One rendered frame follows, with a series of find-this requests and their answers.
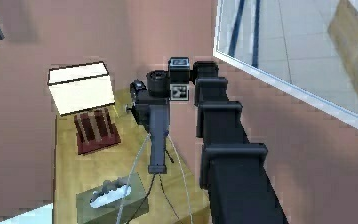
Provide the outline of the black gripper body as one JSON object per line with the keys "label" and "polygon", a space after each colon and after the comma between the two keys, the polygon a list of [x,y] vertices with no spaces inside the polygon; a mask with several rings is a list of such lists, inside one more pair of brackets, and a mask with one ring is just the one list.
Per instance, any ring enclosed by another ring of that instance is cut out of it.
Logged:
{"label": "black gripper body", "polygon": [[130,84],[131,112],[136,123],[142,125],[151,141],[150,174],[166,174],[165,165],[166,138],[169,134],[169,96],[170,80],[164,70],[155,70],[146,74],[147,84],[134,80]]}

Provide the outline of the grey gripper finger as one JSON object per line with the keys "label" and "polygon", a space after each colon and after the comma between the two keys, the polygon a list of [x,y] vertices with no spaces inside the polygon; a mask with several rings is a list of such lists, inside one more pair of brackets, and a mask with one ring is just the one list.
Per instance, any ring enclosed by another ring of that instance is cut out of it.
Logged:
{"label": "grey gripper finger", "polygon": [[[127,181],[126,181],[126,187],[125,187],[125,190],[124,190],[124,194],[123,194],[123,198],[121,200],[121,203],[120,203],[120,208],[119,208],[119,211],[118,211],[118,214],[117,214],[117,219],[116,219],[116,224],[121,224],[121,219],[122,219],[122,214],[123,214],[123,208],[124,208],[124,203],[125,203],[125,198],[126,198],[126,193],[130,187],[130,179],[131,179],[131,175],[134,173],[135,169],[136,169],[136,166],[138,164],[138,161],[139,161],[139,158],[141,156],[141,154],[143,153],[143,150],[145,149],[145,145],[147,143],[147,141],[150,139],[150,136],[151,134],[147,134],[142,145],[140,146],[136,156],[135,156],[135,159],[134,159],[134,162],[132,164],[132,167],[131,167],[131,170],[129,172],[129,175],[127,177]],[[133,216],[131,218],[128,219],[128,221],[126,222],[126,224],[129,224],[130,221],[135,217],[136,213],[139,211],[140,207],[143,205],[143,203],[148,199],[150,193],[151,193],[151,190],[152,190],[152,181],[150,183],[150,186],[149,186],[149,189],[146,193],[146,195],[144,196],[143,198],[143,201],[141,202],[141,204],[139,205],[139,207],[135,210],[135,212],[133,213]]]}
{"label": "grey gripper finger", "polygon": [[186,175],[185,175],[185,172],[184,172],[184,168],[183,168],[183,165],[182,165],[182,162],[181,162],[181,159],[180,159],[180,156],[179,156],[179,153],[178,153],[178,150],[172,140],[172,137],[170,134],[167,135],[167,138],[174,150],[174,153],[176,155],[176,158],[178,160],[178,163],[179,163],[179,168],[180,168],[180,171],[181,171],[181,175],[182,175],[182,180],[183,180],[183,184],[184,184],[184,188],[185,188],[185,193],[186,193],[186,201],[187,201],[187,207],[188,207],[188,215],[190,217],[190,224],[194,224],[194,218],[193,218],[193,214],[192,214],[192,207],[191,207],[191,203],[190,203],[190,197],[189,197],[189,190],[188,190],[188,185],[187,185],[187,180],[186,180]]}

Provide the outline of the yellow wooden table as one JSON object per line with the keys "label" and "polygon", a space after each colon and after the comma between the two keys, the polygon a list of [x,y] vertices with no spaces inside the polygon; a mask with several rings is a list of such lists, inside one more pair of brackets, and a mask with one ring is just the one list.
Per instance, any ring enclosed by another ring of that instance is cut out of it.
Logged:
{"label": "yellow wooden table", "polygon": [[[115,100],[116,104],[109,111],[121,143],[91,154],[77,153],[73,116],[57,119],[53,224],[78,224],[77,194],[100,186],[105,180],[129,174],[146,132],[136,124],[132,115],[125,112],[125,106],[131,102],[129,90],[117,90]],[[152,177],[147,171],[149,146],[147,142],[135,169],[146,191],[152,181],[149,212],[133,219],[130,224],[190,224],[182,175],[171,144],[167,145],[170,154],[166,159],[167,173],[157,177]],[[194,224],[210,224],[208,196],[199,188],[181,156],[180,159],[186,175]]]}

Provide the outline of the pale blue white block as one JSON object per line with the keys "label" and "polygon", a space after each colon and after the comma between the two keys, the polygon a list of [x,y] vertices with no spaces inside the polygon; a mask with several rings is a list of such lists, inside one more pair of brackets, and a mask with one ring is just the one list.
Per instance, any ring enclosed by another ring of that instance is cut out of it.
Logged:
{"label": "pale blue white block", "polygon": [[0,224],[52,224],[53,204],[47,204],[31,211],[1,221]]}

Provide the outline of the white framed window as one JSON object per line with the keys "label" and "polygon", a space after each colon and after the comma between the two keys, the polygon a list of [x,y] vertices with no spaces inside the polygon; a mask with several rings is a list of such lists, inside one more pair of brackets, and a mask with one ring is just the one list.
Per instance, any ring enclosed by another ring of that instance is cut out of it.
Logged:
{"label": "white framed window", "polygon": [[358,129],[358,81],[334,23],[343,2],[217,0],[213,55]]}

